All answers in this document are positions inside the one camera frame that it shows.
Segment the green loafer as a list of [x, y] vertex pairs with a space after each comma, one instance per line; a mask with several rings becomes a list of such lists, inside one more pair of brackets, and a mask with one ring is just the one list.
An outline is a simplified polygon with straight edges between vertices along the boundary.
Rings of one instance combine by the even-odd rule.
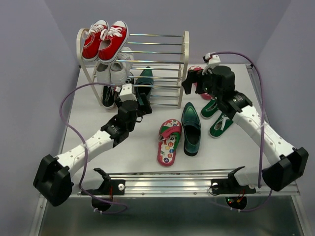
[[144, 93], [147, 99], [150, 99], [152, 86], [154, 85], [153, 73], [149, 66], [147, 66], [136, 80], [136, 85], [146, 85], [145, 87], [136, 87], [135, 92], [137, 96]]
[[184, 130], [184, 153], [188, 156], [196, 156], [201, 143], [201, 122], [191, 102], [185, 105], [181, 121]]

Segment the pink sandal front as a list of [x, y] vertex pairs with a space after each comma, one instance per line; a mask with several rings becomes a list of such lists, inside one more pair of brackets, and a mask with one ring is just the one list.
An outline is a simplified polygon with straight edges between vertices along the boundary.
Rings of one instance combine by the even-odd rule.
[[182, 125], [177, 119], [165, 121], [159, 130], [157, 161], [164, 167], [174, 164], [176, 150], [182, 134]]

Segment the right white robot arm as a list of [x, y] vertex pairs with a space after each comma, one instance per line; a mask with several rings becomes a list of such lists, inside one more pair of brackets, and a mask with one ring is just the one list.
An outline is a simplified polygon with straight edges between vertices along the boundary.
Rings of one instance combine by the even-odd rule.
[[207, 93], [218, 109], [241, 127], [259, 146], [260, 155], [267, 158], [267, 166], [249, 169], [239, 167], [229, 173], [219, 189], [237, 192], [244, 186], [263, 181], [273, 191], [281, 191], [304, 174], [309, 153], [285, 141], [258, 113], [250, 99], [235, 89], [235, 74], [228, 66], [215, 66], [209, 71], [189, 70], [182, 82], [185, 94], [196, 84], [197, 94]]

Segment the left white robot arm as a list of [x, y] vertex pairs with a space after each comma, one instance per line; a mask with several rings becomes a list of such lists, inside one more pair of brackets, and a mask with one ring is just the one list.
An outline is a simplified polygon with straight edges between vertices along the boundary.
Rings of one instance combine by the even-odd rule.
[[33, 186], [52, 206], [57, 207], [64, 203], [72, 193], [74, 174], [86, 167], [88, 162], [128, 138], [138, 122], [138, 117], [152, 113], [146, 97], [142, 102], [140, 105], [137, 101], [124, 101], [118, 113], [88, 140], [83, 140], [82, 144], [55, 157], [50, 154], [44, 156], [37, 169]]

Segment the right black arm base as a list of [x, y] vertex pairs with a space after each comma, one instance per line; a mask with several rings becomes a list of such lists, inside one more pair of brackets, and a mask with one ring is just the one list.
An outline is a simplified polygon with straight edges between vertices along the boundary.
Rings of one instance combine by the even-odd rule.
[[238, 173], [239, 170], [243, 169], [245, 166], [234, 169], [230, 173], [227, 174], [227, 178], [215, 178], [211, 180], [211, 185], [208, 189], [208, 192], [213, 195], [221, 195], [221, 194], [255, 194], [256, 189], [250, 188], [249, 185], [241, 186], [236, 178], [235, 174]]

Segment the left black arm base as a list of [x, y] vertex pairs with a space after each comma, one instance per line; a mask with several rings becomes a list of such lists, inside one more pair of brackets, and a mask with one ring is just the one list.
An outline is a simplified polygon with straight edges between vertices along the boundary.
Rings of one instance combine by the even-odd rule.
[[126, 181], [111, 177], [101, 168], [88, 171], [84, 180], [84, 189], [95, 196], [122, 196], [125, 194]]

